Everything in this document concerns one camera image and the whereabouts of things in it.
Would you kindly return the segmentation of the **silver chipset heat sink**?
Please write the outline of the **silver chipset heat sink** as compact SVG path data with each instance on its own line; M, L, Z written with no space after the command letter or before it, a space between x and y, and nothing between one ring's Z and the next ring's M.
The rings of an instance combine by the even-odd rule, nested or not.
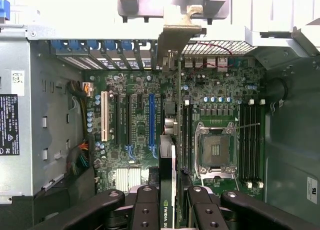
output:
M115 188L128 193L132 187L145 184L148 178L148 169L118 168L115 171Z

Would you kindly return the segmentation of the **metal socket cover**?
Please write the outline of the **metal socket cover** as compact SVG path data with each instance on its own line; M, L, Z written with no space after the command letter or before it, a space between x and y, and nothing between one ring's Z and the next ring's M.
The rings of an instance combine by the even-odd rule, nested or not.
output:
M232 179L235 182L235 187L239 191L239 184L236 179L236 175L234 173L227 173L227 172L207 172L207 173L200 173L199 178L201 179L201 184L204 185L205 179Z

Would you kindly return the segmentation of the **CPU socket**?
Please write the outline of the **CPU socket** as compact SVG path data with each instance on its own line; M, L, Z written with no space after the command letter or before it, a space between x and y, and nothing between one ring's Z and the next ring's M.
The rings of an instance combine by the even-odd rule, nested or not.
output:
M200 121L194 132L195 176L211 172L236 173L237 131L235 123L226 126L209 126Z

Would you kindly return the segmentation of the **black RAM slot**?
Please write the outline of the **black RAM slot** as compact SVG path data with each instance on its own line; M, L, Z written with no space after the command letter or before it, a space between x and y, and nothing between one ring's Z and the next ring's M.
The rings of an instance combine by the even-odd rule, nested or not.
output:
M250 125L251 124L251 106L246 105L245 108L245 124ZM251 178L251 149L250 149L250 144L251 144L251 127L247 126L245 130L246 134L246 184L247 187L250 187L250 178Z
M187 163L188 163L188 170L191 173L192 172L192 162L193 162L193 105L190 104L188 106L188 137L187 137L187 143L188 143L188 149L187 149Z
M252 127L252 182L253 184L257 178L257 106L254 104L252 106L252 123L255 124Z
M265 105L258 105L259 110L259 180L258 188L264 188L264 159L265 159Z
M188 126L188 107L182 106L182 167L187 167L187 126Z
M241 184L245 182L245 125L246 109L245 105L241 104L239 109L239 180Z

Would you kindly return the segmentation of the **open dark PC case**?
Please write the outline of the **open dark PC case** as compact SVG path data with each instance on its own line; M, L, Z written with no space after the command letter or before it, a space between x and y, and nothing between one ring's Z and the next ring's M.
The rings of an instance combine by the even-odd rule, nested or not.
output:
M95 188L95 171L85 147L87 93L85 75L95 70L159 70L157 49L163 25L127 23L79 28L0 24L1 41L30 44L31 196L0 196L0 230L31 230L84 201L103 193ZM320 230L320 52L299 55L306 38L301 30L270 35L246 27L201 26L181 53L182 61L247 59L264 69L264 188L262 199L304 221L304 230ZM18 96L0 94L0 157L18 156ZM160 185L158 203L160 203ZM221 195L194 184L183 174L179 223L169 230L198 230L190 225L189 187L203 187L213 203ZM132 187L125 206L134 203ZM222 207L229 230L257 230ZM129 217L111 212L95 230L128 230Z

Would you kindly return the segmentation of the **thin locking lever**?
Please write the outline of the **thin locking lever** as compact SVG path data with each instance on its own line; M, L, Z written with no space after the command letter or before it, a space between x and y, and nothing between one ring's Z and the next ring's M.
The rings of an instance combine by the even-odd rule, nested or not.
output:
M235 126L234 129L243 129L243 128L249 128L249 127L254 127L254 126L260 126L261 124L258 123L251 123L251 124L245 124L241 126Z

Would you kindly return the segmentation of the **white expansion slot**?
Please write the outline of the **white expansion slot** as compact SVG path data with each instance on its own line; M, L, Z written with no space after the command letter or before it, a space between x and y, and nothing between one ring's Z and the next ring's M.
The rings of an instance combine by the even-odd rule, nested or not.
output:
M101 92L101 140L107 142L109 140L109 92Z

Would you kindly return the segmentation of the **blue expansion slot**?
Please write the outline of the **blue expansion slot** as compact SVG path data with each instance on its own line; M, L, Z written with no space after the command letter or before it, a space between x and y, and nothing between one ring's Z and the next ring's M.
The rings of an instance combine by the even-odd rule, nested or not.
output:
M154 151L155 148L155 95L149 94L149 150Z

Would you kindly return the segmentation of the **grey power supply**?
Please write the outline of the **grey power supply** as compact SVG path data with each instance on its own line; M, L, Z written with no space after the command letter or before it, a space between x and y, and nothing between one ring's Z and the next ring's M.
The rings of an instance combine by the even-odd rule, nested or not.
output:
M18 100L19 155L0 156L0 197L32 196L30 44L0 41L0 94Z

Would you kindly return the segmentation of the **green motherboard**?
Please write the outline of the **green motherboard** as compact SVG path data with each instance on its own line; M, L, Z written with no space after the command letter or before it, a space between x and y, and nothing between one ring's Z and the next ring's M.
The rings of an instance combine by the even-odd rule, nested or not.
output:
M197 124L206 126L226 126L233 122L240 126L240 105L250 105L250 123L252 124L252 106L256 105L257 123L260 122L258 105L265 105L262 98L262 81L265 70L257 66L249 66L248 60L221 59L225 67L214 67L209 60L197 59L191 64L189 59L181 63L181 100L187 106L187 166L179 164L180 176L186 174L195 185L202 185L195 176L194 169L194 135ZM119 168L141 168L149 170L145 184L159 185L160 159L160 97L164 100L164 132L172 134L172 122L175 113L175 77L173 74L150 69L93 70L85 74L82 84L87 93L87 143L85 151L91 157L94 169L95 191L116 189L115 175ZM101 92L109 92L109 135L108 141L101 138ZM137 109L137 94L143 95L143 109ZM154 151L149 149L149 94L155 95ZM114 97L119 97L119 142L115 144ZM131 95L131 142L126 146L126 95ZM192 123L192 172L188 169L188 107L193 105ZM257 175L253 183L253 127L250 127L250 187L246 182L246 128L244 128L244 183L239 179L240 129L236 129L237 170L235 177L242 191L257 199L262 199L263 188L258 188L259 180L259 125L256 131ZM226 190L237 190L233 179L205 179L204 186L219 196Z

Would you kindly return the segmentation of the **grey parts rack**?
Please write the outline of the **grey parts rack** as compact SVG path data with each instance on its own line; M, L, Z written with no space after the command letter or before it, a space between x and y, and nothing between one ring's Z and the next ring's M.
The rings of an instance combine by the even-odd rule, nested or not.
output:
M118 14L126 18L162 18L164 11L175 9L182 15L190 7L201 8L192 18L222 20L229 16L232 0L117 0Z

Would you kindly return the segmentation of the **blue case latch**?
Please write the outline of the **blue case latch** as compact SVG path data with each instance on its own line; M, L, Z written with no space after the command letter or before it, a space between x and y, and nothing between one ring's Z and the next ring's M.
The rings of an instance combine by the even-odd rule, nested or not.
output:
M11 18L11 4L8 0L0 0L0 24L5 24Z

